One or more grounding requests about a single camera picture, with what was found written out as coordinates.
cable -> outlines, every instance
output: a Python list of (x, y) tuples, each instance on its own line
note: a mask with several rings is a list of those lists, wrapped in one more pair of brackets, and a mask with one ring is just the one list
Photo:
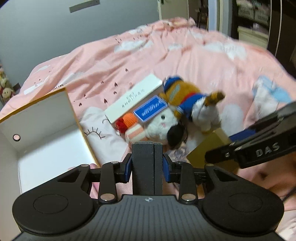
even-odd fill
[(295, 193), (296, 193), (296, 186), (292, 188), (292, 190), (285, 196), (285, 198), (283, 199), (283, 202), (287, 201), (287, 199)]

plush toy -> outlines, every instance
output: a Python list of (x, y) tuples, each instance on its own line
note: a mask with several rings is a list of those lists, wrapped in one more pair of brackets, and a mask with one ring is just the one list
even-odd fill
[(2, 65), (0, 66), (0, 76), (4, 74), (4, 69), (2, 68)]
[(122, 118), (116, 121), (116, 127), (120, 133), (124, 134), (128, 128), (138, 122), (133, 113), (126, 113)]
[(176, 106), (174, 115), (180, 119), (183, 115), (208, 132), (211, 124), (220, 122), (216, 104), (223, 100), (225, 95), (221, 91), (202, 94), (195, 85), (184, 82), (179, 76), (170, 77), (163, 83), (164, 93), (160, 97), (170, 105)]
[[(152, 140), (174, 148), (181, 143), (184, 136), (185, 126), (178, 121), (170, 108), (164, 109), (144, 126), (140, 125), (137, 119), (134, 119), (130, 113), (123, 116), (123, 119), (125, 120), (124, 122), (129, 122), (130, 124), (134, 122), (125, 131), (125, 139), (129, 146), (133, 142)], [(122, 120), (118, 120), (116, 125), (119, 126), (120, 122)]]
[(2, 87), (3, 89), (4, 89), (4, 88), (10, 88), (10, 89), (12, 89), (12, 86), (11, 86), (10, 82), (8, 81), (8, 78), (7, 78), (7, 77), (2, 78), (2, 77), (0, 76), (0, 85), (1, 85), (1, 87)]
[(4, 88), (2, 91), (2, 98), (4, 100), (4, 103), (9, 101), (11, 97), (15, 95), (14, 91), (11, 88)]

red pompom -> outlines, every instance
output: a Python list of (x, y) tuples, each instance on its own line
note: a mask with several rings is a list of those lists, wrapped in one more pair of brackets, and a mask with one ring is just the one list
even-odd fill
[(119, 130), (120, 133), (124, 134), (128, 127), (125, 125), (125, 123), (123, 122), (123, 118), (119, 118), (116, 122), (116, 127)]

metal screw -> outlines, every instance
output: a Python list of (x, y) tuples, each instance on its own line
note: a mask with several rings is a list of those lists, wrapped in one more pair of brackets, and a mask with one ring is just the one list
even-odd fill
[(104, 201), (111, 201), (115, 198), (115, 196), (112, 193), (104, 193), (100, 196), (100, 198)]
[(20, 135), (18, 135), (18, 134), (13, 135), (12, 138), (14, 141), (20, 141)]
[(181, 197), (184, 201), (190, 202), (196, 199), (196, 196), (191, 193), (183, 194)]

bed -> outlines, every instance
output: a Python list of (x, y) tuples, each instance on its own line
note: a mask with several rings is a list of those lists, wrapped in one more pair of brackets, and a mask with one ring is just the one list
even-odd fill
[[(205, 93), (223, 90), (226, 98), (218, 108), (221, 127), (228, 135), (296, 99), (295, 80), (268, 51), (216, 31), (196, 28), (192, 19), (175, 18), (82, 45), (39, 64), (20, 93), (1, 110), (0, 118), (66, 87), (100, 165), (120, 161), (130, 149), (106, 120), (104, 110), (151, 73), (160, 79), (179, 75)], [(188, 129), (186, 145), (191, 151), (204, 137), (194, 126)], [(296, 183), (296, 157), (282, 159), (240, 170), (238, 174), (284, 197)], [(92, 195), (96, 195), (97, 188), (94, 186)], [(129, 194), (131, 183), (117, 184), (117, 189), (118, 196)], [(173, 185), (164, 188), (164, 193), (177, 192)], [(293, 196), (285, 203), (285, 211), (295, 209)], [(287, 240), (296, 233), (296, 214), (289, 215), (280, 230)]]

